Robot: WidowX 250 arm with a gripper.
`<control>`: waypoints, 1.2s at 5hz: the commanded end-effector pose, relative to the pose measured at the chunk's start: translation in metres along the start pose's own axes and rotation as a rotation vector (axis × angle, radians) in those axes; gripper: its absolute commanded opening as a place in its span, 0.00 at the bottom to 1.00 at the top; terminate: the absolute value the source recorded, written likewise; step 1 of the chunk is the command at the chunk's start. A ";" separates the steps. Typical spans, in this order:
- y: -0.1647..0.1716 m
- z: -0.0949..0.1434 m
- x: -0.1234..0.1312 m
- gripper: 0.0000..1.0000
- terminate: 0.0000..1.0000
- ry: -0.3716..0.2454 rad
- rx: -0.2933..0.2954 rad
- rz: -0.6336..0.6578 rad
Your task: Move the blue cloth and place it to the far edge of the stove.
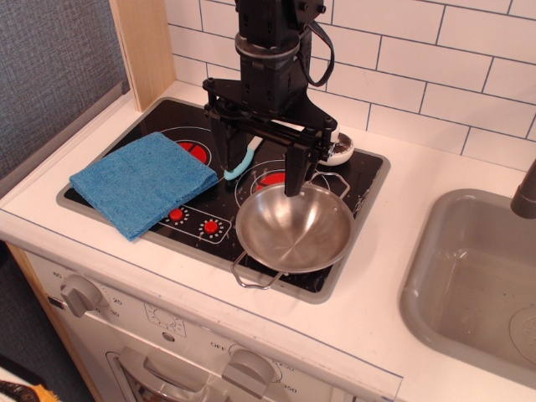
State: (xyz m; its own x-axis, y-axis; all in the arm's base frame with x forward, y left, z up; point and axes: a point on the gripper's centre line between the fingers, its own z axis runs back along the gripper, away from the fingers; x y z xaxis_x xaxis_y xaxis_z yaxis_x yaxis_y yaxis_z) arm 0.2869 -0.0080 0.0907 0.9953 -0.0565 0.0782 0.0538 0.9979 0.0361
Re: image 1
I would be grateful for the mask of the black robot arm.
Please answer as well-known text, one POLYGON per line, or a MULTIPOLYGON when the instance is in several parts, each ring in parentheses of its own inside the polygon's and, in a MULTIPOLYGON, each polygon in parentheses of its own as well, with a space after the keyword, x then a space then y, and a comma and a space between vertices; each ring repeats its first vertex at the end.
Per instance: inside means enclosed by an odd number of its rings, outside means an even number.
POLYGON ((209 119, 221 167, 233 170, 243 161, 248 137, 286 148, 285 194, 299 194, 320 161, 329 157, 338 123, 315 106, 309 86, 325 85, 335 60, 323 76, 310 75, 312 38, 331 48, 332 40, 317 23, 322 1, 238 1, 239 32, 234 46, 240 79, 208 78, 205 115, 209 119))

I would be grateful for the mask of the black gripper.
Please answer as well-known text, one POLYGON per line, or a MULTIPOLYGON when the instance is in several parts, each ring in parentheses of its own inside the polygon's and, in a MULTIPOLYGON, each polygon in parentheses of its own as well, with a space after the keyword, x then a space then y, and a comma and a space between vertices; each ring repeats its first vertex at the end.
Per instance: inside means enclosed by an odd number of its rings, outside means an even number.
POLYGON ((302 63, 240 61, 240 79, 203 82, 208 93, 205 114, 220 165, 234 170, 244 159, 250 136, 284 147, 285 195, 297 196, 317 162, 326 161, 334 118, 314 105, 307 95, 302 63))

